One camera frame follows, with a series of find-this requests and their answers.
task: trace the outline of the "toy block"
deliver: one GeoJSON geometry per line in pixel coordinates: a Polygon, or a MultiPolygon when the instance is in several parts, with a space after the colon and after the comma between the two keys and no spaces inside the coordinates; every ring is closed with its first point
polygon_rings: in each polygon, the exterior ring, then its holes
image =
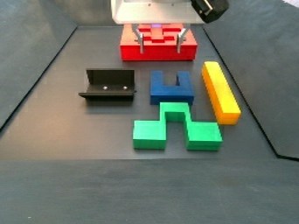
{"type": "Polygon", "coordinates": [[[167,122],[183,122],[187,150],[219,149],[221,144],[219,125],[215,122],[193,122],[185,102],[161,102],[159,121],[135,121],[135,149],[165,148],[167,122]]]}
{"type": "Polygon", "coordinates": [[[217,62],[204,62],[201,76],[219,124],[236,124],[240,109],[217,62]]]}
{"type": "Polygon", "coordinates": [[[132,31],[132,25],[124,24],[120,39],[121,60],[193,60],[197,43],[192,31],[185,33],[180,52],[176,49],[177,34],[183,24],[140,24],[137,30],[144,35],[144,51],[132,31]]]}
{"type": "Polygon", "coordinates": [[[135,121],[135,148],[161,150],[165,147],[165,126],[157,121],[135,121]]]}
{"type": "Polygon", "coordinates": [[[163,71],[151,73],[151,104],[160,102],[188,102],[192,105],[193,91],[192,80],[188,72],[179,71],[176,74],[176,86],[164,85],[163,71]]]}

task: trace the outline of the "yellow block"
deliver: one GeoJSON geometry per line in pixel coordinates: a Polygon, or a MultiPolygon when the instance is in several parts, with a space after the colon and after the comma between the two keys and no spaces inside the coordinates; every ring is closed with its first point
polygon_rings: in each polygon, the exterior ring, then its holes
{"type": "Polygon", "coordinates": [[[236,124],[240,116],[240,109],[217,62],[204,62],[201,76],[208,90],[217,123],[236,124]]]}

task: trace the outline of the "black metal bracket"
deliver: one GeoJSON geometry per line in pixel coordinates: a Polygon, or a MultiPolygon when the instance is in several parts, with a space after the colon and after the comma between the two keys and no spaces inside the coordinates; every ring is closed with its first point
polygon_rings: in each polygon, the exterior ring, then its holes
{"type": "Polygon", "coordinates": [[[88,90],[78,93],[85,99],[135,97],[135,70],[86,69],[88,90]]]}

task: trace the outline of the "green t-shaped block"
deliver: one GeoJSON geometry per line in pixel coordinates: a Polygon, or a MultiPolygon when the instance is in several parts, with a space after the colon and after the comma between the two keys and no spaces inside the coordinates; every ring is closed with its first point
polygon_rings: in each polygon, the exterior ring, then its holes
{"type": "Polygon", "coordinates": [[[193,122],[188,103],[161,102],[160,121],[135,121],[135,149],[165,148],[165,122],[183,122],[187,150],[217,150],[221,144],[219,125],[193,122]]]}

